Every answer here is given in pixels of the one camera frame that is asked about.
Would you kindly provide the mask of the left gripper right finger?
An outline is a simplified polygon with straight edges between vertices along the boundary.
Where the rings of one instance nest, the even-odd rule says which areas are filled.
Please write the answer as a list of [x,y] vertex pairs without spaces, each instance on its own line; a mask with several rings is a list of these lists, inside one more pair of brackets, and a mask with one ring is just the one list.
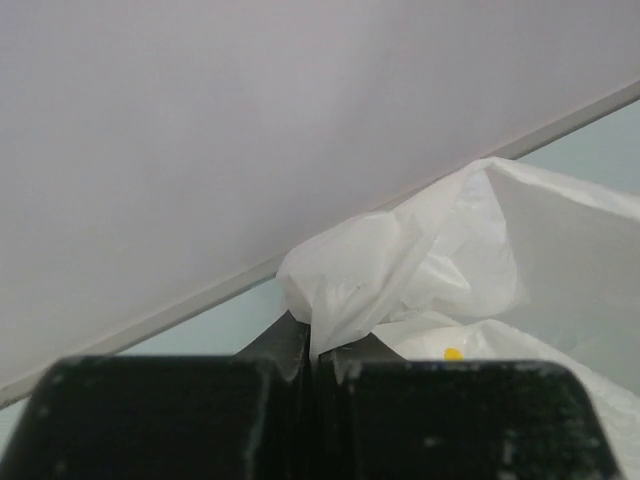
[[409,361],[377,337],[315,372],[330,479],[616,479],[587,392],[547,361]]

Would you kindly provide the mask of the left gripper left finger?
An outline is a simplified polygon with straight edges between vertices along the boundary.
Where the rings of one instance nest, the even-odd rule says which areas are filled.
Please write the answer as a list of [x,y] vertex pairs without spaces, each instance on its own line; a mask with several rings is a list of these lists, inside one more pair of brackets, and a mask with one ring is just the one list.
[[309,329],[284,314],[230,356],[77,356],[37,383],[5,479],[297,479]]

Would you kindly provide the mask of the white printed plastic bag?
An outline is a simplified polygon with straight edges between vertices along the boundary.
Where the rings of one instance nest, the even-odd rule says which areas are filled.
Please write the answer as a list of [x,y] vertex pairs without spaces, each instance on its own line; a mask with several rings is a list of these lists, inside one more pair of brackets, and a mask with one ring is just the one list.
[[639,475],[639,200],[497,157],[291,250],[278,279],[311,353],[376,334],[409,360],[549,360]]

